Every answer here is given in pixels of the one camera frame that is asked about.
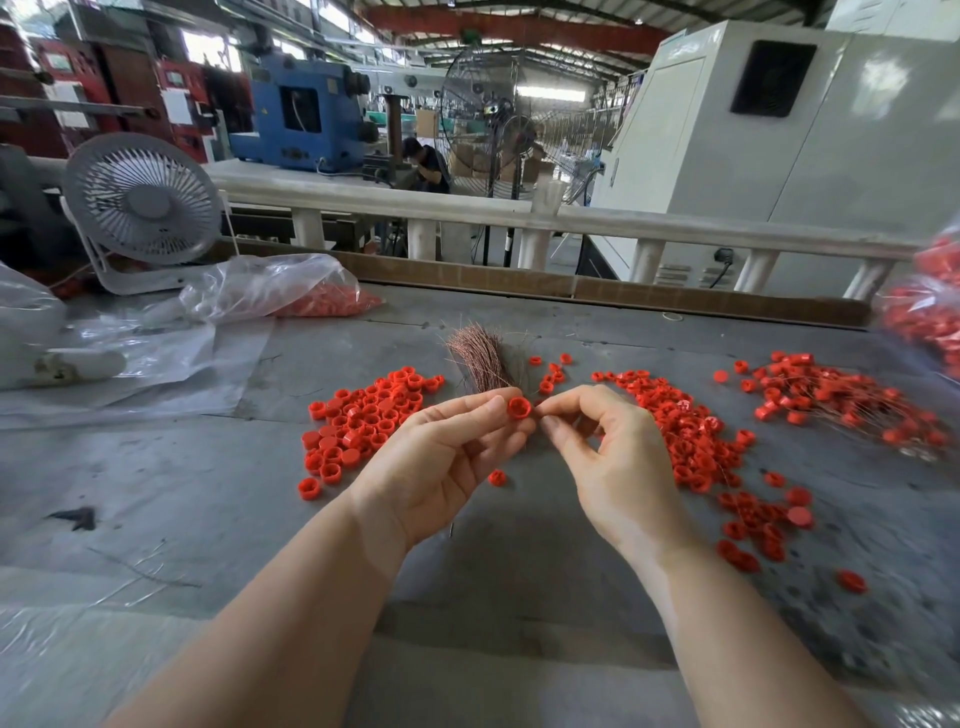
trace left hand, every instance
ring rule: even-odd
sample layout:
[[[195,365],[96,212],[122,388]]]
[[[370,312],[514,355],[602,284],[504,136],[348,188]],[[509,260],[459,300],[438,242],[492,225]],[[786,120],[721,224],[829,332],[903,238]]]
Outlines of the left hand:
[[[521,396],[507,387],[421,410],[367,464],[353,496],[385,507],[409,551],[450,523],[477,486],[526,444],[536,423],[507,413],[507,402]]]

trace dark shirt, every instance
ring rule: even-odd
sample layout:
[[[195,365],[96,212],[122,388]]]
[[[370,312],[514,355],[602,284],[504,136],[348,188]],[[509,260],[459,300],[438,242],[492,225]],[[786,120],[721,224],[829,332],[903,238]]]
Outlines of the dark shirt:
[[[420,163],[420,166],[424,169],[430,170],[431,172],[440,172],[441,177],[440,182],[437,184],[420,177],[420,182],[422,183],[421,189],[427,192],[441,192],[443,194],[449,192],[450,183],[446,180],[444,164],[441,162],[440,155],[437,154],[437,150],[427,144],[423,145],[423,149],[426,151],[426,156],[423,158],[423,162]]]

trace clear plastic bag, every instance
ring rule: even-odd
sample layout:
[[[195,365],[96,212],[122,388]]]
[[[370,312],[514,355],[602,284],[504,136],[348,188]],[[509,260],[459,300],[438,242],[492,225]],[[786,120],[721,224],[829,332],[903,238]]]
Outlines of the clear plastic bag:
[[[191,319],[210,324],[262,316],[352,316],[383,303],[332,255],[238,255],[180,292]]]
[[[915,362],[960,382],[960,215],[913,256],[916,273],[874,299],[883,327]]]
[[[0,263],[0,328],[21,344],[51,346],[66,306],[45,285]]]
[[[915,274],[879,294],[874,308],[928,367],[960,381],[960,288]]]

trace injection molding machine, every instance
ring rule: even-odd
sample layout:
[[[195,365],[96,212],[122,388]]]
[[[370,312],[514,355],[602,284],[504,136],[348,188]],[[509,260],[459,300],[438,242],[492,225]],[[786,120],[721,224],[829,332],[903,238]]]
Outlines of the injection molding machine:
[[[927,238],[960,207],[958,67],[960,45],[936,40],[741,22],[673,36],[591,205]],[[590,239],[628,279],[635,240]],[[656,282],[709,286],[714,253],[668,242]],[[763,292],[842,296],[859,263],[782,254]]]
[[[235,157],[285,169],[336,173],[364,165],[376,125],[358,96],[370,79],[341,63],[269,53],[251,71],[255,132],[233,133]]]

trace red machine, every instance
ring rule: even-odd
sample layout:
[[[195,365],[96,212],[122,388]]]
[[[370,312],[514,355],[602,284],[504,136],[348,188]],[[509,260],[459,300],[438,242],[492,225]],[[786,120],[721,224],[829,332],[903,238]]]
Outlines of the red machine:
[[[213,161],[204,144],[205,136],[213,136],[213,109],[204,68],[176,61],[158,61],[156,65],[174,143],[200,164]]]
[[[0,24],[0,67],[28,73],[34,70],[27,48],[12,25]],[[46,98],[39,81],[8,75],[0,75],[0,95]],[[67,156],[57,117],[46,109],[32,109],[21,112],[16,119],[0,120],[0,142],[22,147],[32,157]]]
[[[55,83],[77,86],[78,101],[94,104],[115,104],[110,96],[107,79],[100,64],[86,44],[79,47],[67,45],[60,40],[33,40],[36,60]],[[62,133],[71,151],[98,133],[122,132],[120,119],[116,116],[90,116],[84,114],[77,125],[61,124]]]
[[[154,63],[141,51],[105,43],[84,43],[38,38],[33,41],[40,66],[54,80],[73,84],[82,93],[83,101],[142,107],[141,116],[106,116],[97,114],[86,125],[65,127],[68,142],[76,146],[92,135],[104,132],[139,132],[173,143],[174,136],[167,118]]]

